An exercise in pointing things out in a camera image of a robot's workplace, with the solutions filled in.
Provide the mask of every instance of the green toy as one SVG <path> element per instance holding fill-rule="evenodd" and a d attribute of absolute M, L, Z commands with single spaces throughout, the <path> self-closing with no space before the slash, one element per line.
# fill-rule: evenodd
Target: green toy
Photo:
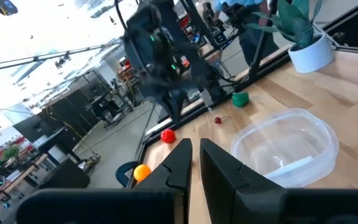
<path fill-rule="evenodd" d="M 233 105 L 236 108 L 242 108 L 249 102 L 249 95 L 247 92 L 245 93 L 233 93 L 233 96 L 231 97 L 231 100 L 233 102 Z"/>

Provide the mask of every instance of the ceiling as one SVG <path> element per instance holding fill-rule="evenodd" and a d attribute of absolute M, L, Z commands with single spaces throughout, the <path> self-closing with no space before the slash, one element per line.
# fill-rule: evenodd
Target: ceiling
<path fill-rule="evenodd" d="M 112 0 L 11 1 L 19 12 L 0 14 L 0 62 L 105 44 L 123 34 L 121 25 L 113 25 L 109 19 L 111 16 L 118 21 L 115 9 L 92 17 L 113 5 Z M 119 4 L 124 19 L 137 8 L 134 0 Z M 0 70 L 0 109 L 81 75 L 85 65 L 88 69 L 98 63 L 94 56 L 99 51 L 72 55 L 61 68 L 55 65 L 60 58 L 55 58 Z"/>

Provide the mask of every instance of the wooden table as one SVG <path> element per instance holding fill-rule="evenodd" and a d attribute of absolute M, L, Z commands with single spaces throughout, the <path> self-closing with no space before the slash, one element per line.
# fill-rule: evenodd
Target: wooden table
<path fill-rule="evenodd" d="M 245 90 L 250 103 L 244 108 L 235 108 L 230 101 L 223 103 L 212 113 L 205 113 L 175 131 L 177 140 L 173 144 L 159 141 L 147 149 L 144 163 L 154 169 L 181 139 L 191 139 L 190 223 L 211 223 L 200 177 L 200 139 L 209 138 L 230 151 L 236 133 L 287 108 L 310 111 L 330 125 L 339 139 L 335 169 L 307 187 L 358 189 L 358 54 L 336 52 L 335 55 L 332 64 L 308 74 L 296 73 L 288 63 Z M 213 122 L 215 116 L 231 119 L 217 125 Z"/>
<path fill-rule="evenodd" d="M 48 157 L 48 155 L 43 154 L 34 164 L 35 165 L 39 165 L 42 161 L 44 161 L 46 158 Z M 23 173 L 20 174 L 20 176 L 18 176 L 18 178 L 16 178 L 13 182 L 11 182 L 10 184 L 4 185 L 0 187 L 0 190 L 5 191 L 6 193 L 9 193 L 12 189 L 14 189 L 15 187 L 17 187 L 17 185 L 19 185 L 19 183 L 25 178 L 27 177 L 36 167 L 34 165 L 31 165 L 26 171 L 24 171 Z"/>

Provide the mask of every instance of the plastic bowl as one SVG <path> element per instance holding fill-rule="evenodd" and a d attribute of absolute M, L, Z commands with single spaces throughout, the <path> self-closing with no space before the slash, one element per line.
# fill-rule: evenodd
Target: plastic bowl
<path fill-rule="evenodd" d="M 239 132 L 231 154 L 282 187 L 304 187 L 331 173 L 338 139 L 322 120 L 289 109 Z"/>

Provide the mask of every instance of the red ball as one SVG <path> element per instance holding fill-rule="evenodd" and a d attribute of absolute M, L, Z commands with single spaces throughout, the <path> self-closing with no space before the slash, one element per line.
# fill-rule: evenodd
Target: red ball
<path fill-rule="evenodd" d="M 175 141 L 175 133 L 171 129 L 165 129 L 161 133 L 161 140 L 165 143 L 173 143 Z"/>
<path fill-rule="evenodd" d="M 221 124 L 222 123 L 222 118 L 216 117 L 214 122 L 215 122 L 215 124 Z"/>

